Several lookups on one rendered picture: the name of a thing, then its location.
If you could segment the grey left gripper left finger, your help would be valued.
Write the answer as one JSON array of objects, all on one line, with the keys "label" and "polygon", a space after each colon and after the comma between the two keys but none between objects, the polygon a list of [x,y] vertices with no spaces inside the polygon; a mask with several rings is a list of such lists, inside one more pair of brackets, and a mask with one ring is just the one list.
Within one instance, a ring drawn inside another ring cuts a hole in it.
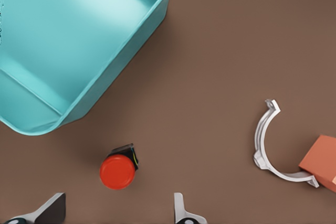
[{"label": "grey left gripper left finger", "polygon": [[3,224],[62,224],[66,218],[66,194],[56,193],[37,210],[13,217]]}]

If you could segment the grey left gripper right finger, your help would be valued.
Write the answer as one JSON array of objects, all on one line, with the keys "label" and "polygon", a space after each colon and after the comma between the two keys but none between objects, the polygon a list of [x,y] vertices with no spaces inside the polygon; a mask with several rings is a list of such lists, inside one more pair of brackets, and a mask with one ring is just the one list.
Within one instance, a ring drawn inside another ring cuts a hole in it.
[{"label": "grey left gripper right finger", "polygon": [[185,210],[182,193],[174,193],[174,221],[175,224],[207,224],[203,216]]}]

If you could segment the red push button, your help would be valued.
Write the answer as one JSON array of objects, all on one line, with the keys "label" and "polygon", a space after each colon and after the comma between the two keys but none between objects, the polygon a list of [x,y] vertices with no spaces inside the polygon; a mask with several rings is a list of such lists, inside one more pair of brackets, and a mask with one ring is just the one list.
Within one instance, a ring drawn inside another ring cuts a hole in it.
[{"label": "red push button", "polygon": [[99,176],[106,187],[121,190],[133,182],[138,169],[139,161],[131,143],[110,151],[101,163]]}]

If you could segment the orange box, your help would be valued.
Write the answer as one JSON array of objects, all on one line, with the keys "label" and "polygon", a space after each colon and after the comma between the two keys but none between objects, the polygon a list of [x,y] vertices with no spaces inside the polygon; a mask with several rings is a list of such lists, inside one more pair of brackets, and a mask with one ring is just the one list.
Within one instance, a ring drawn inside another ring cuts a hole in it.
[{"label": "orange box", "polygon": [[299,167],[336,193],[336,137],[320,135],[299,163]]}]

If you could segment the blue storage box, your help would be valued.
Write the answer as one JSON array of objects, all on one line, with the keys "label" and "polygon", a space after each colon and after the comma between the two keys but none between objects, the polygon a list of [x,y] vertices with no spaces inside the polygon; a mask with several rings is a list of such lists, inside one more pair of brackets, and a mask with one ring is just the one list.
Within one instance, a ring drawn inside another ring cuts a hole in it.
[{"label": "blue storage box", "polygon": [[29,136],[85,116],[169,0],[0,0],[0,122]]}]

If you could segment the white curved pipe clamp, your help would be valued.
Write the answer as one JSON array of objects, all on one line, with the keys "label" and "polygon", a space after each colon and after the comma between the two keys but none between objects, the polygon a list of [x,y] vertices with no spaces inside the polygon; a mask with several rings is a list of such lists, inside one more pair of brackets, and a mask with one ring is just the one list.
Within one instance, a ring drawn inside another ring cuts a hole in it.
[{"label": "white curved pipe clamp", "polygon": [[254,163],[259,169],[267,170],[283,180],[294,183],[305,182],[314,188],[318,188],[320,185],[313,174],[305,171],[282,173],[277,170],[268,159],[265,149],[266,131],[271,121],[281,112],[281,109],[275,99],[267,99],[265,100],[265,104],[268,109],[258,121],[254,135]]}]

